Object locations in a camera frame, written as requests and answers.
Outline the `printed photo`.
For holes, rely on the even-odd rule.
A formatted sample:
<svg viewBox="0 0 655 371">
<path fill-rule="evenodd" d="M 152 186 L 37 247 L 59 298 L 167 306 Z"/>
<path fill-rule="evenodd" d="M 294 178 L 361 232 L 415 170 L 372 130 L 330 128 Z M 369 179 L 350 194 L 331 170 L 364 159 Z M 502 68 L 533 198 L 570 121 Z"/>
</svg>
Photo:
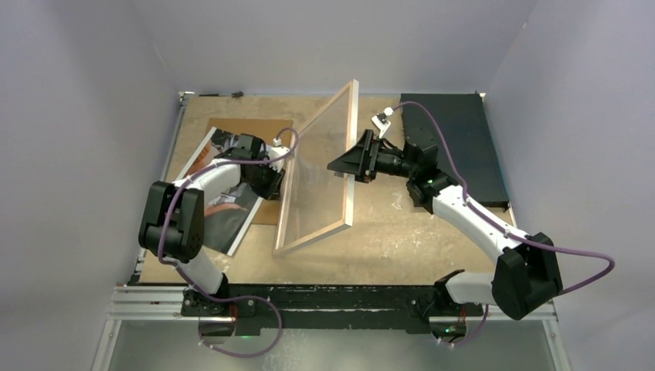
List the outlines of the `printed photo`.
<svg viewBox="0 0 655 371">
<path fill-rule="evenodd" d="M 234 146 L 238 135 L 211 127 L 192 157 L 178 174 L 184 179 L 209 165 L 211 160 Z M 205 197 L 204 246 L 232 256 L 239 248 L 262 199 L 246 183 L 236 185 L 213 198 Z"/>
</svg>

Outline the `brown backing board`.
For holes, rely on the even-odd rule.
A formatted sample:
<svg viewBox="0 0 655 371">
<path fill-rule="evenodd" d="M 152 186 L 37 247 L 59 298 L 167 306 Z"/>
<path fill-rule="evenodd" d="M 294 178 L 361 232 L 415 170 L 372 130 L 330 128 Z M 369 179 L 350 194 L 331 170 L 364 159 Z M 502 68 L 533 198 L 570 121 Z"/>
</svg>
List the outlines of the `brown backing board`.
<svg viewBox="0 0 655 371">
<path fill-rule="evenodd" d="M 252 119 L 252 118 L 209 118 L 205 132 L 216 128 L 218 131 L 228 131 L 233 134 L 251 134 L 271 144 L 273 138 L 284 128 L 292 128 L 292 120 L 286 119 Z M 278 224 L 280 201 L 263 200 L 252 224 L 272 225 Z"/>
</svg>

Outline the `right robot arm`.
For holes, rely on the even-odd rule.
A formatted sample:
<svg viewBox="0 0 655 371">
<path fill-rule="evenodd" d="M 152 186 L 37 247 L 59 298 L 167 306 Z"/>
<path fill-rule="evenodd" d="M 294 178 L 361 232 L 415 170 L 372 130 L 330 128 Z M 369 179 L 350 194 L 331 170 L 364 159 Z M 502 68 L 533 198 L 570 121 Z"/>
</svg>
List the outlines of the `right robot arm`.
<svg viewBox="0 0 655 371">
<path fill-rule="evenodd" d="M 491 274 L 458 270 L 435 283 L 436 309 L 451 315 L 465 304 L 494 305 L 519 320 L 563 292 L 552 240 L 530 235 L 465 195 L 453 177 L 439 169 L 438 148 L 405 141 L 397 148 L 370 129 L 327 169 L 369 183 L 377 174 L 403 177 L 414 206 L 438 216 L 468 237 L 494 263 Z"/>
</svg>

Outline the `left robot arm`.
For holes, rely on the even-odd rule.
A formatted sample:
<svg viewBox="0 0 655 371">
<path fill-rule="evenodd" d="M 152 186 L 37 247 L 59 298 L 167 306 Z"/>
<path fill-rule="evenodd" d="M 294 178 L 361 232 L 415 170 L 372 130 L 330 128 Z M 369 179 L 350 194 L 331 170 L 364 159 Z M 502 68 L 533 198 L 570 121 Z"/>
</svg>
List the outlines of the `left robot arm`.
<svg viewBox="0 0 655 371">
<path fill-rule="evenodd" d="M 174 182 L 154 182 L 148 190 L 137 235 L 140 247 L 173 267 L 212 316 L 226 313 L 237 299 L 229 293 L 227 276 L 202 249 L 205 201 L 241 184 L 263 199 L 279 199 L 285 161 L 299 143 L 298 133 L 292 135 L 289 146 L 279 135 L 266 146 L 261 138 L 241 134 L 235 146 L 203 168 Z"/>
</svg>

